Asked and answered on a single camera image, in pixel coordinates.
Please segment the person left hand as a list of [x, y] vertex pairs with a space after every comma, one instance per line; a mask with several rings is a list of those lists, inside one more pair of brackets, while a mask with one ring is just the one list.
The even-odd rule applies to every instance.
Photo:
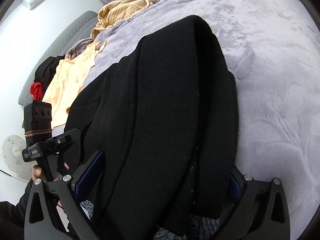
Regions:
[[[43, 170], [42, 168], [40, 168], [38, 165], [34, 165], [32, 170], [31, 170], [31, 174], [32, 174], [32, 180], [35, 181], [37, 179], [42, 179], [43, 176]], [[54, 179], [54, 181], [59, 181], [59, 178], [56, 177]], [[61, 201], [58, 201], [57, 205], [64, 210], [63, 205], [61, 203]]]

